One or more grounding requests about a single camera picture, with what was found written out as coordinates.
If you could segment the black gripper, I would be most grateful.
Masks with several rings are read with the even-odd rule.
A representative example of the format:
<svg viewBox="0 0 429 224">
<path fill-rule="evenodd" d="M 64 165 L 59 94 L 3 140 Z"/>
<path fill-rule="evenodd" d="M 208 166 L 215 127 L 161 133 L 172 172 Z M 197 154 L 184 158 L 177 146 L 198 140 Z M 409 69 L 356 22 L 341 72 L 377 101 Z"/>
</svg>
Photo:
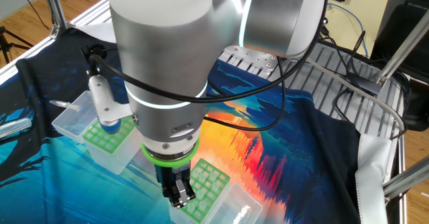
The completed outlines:
<svg viewBox="0 0 429 224">
<path fill-rule="evenodd" d="M 195 198 L 190 184 L 190 162 L 179 167 L 161 167 L 155 165 L 156 177 L 162 186 L 163 196 L 171 206 L 185 207 Z"/>
</svg>

